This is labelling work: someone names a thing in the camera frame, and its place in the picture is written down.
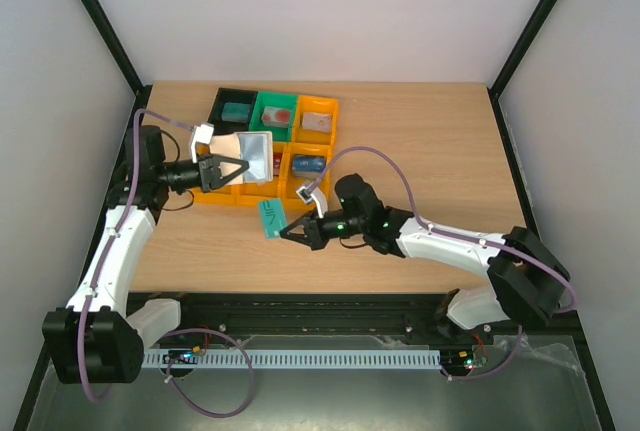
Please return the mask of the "teal card stack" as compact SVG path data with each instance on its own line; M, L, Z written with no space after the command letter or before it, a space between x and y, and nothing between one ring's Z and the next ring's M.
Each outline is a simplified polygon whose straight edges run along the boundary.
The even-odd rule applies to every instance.
M225 122L247 123L250 119L250 114L250 104L226 102L222 108L221 119Z

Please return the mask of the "black frame post right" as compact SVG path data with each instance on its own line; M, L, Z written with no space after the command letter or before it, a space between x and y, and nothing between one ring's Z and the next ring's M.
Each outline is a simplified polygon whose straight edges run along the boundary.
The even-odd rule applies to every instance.
M488 94L492 102L497 102L508 87L511 78L514 76L557 2L558 0L538 0L495 81L488 89Z

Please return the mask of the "black frame post left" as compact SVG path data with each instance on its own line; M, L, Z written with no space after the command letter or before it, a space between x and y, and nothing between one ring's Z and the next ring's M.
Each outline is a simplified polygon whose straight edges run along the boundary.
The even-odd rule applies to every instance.
M131 91L137 98L148 98L151 86L143 84L100 1L80 0L80 2Z

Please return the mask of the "white pink card stack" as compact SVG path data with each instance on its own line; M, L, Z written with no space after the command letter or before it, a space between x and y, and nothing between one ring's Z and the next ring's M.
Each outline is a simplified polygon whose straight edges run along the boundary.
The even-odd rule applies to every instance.
M330 113L306 112L302 116L301 127L305 130L330 133L332 121Z

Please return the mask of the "yellow bin front right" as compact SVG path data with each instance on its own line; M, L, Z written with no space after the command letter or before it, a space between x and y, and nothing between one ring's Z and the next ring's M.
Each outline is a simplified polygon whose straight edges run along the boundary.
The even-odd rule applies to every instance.
M319 178L331 157L328 145L294 142L286 145L279 177L280 198L286 211L310 209L297 190L307 181L313 183Z

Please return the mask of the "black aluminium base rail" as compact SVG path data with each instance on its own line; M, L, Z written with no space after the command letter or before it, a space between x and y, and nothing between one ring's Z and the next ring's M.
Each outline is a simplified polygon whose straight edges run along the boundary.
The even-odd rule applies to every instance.
M495 318L472 331L456 331L445 319L447 296L436 294L225 294L129 295L131 314L155 298L181 306L180 328L206 327L234 338L253 335L390 335L407 344L453 348L514 334L515 321Z

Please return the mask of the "black frame post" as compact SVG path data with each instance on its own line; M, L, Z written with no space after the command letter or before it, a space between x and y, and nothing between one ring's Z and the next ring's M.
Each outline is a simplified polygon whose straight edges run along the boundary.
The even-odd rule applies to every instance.
M538 0L495 81L488 89L488 94L492 102L497 102L508 87L511 78L514 76L557 2L558 0Z
M148 98L151 86L143 84L100 1L80 0L80 2L131 91L137 98Z

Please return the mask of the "yellow bin front middle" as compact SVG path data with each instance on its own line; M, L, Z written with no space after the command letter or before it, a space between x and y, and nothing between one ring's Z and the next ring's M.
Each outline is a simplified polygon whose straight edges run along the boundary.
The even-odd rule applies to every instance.
M280 155L278 174L274 176L272 181L267 183L239 185L235 191L236 203L238 205L255 206L262 200L285 197L286 184L290 176L291 143L275 142L274 153Z

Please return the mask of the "yellow bin back right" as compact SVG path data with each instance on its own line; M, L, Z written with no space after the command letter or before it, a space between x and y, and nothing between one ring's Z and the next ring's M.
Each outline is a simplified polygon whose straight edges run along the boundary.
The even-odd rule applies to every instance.
M338 117L337 99L299 95L291 141L333 146L337 137Z

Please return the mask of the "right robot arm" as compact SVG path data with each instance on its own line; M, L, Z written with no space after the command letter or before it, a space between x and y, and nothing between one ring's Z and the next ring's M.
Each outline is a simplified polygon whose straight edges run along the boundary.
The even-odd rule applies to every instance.
M437 261L487 279L483 287L449 293L436 318L443 340L455 343L474 328L508 320L539 329L561 312L570 275L531 230L482 233L428 222L384 205L358 174L342 177L334 190L340 207L329 210L322 193L302 185L300 198L316 206L284 227L281 238L321 250L333 239L360 236L380 254Z

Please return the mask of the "yellow bin front left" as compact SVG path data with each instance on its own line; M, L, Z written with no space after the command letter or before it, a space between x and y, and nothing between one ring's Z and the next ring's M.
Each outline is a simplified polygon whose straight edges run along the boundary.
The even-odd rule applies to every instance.
M225 157L240 158L240 142L236 133L227 135L214 135L209 144L198 144L197 155L219 154ZM236 188L243 183L242 176L234 178L228 185L208 193L195 191L195 202L206 204L235 204Z

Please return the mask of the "blue card stack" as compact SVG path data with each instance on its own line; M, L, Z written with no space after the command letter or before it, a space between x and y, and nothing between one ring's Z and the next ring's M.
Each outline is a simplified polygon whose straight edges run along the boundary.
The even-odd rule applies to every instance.
M326 158L320 155L295 154L291 167L295 176L315 179L325 169Z

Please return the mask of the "teal green credit card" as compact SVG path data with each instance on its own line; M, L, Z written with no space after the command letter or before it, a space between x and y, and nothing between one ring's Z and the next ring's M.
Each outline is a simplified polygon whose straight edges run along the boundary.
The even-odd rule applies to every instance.
M261 200L258 204L260 219L267 239L278 239L280 231L288 225L280 198Z

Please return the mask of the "black storage bin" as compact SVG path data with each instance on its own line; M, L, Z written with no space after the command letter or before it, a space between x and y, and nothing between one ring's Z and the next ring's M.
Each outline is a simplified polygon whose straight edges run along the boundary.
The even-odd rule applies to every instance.
M257 96L253 90L219 88L207 120L214 127L214 134L248 131Z

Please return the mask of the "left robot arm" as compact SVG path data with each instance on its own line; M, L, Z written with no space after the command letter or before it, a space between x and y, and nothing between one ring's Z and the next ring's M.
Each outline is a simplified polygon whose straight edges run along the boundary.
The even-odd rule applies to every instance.
M232 156L198 152L166 159L163 133L137 126L125 136L126 174L107 196L102 236L91 264L67 304L42 325L58 379L64 384L131 383L145 352L181 321L173 299L153 299L133 314L127 299L144 247L172 192L218 190L247 171Z

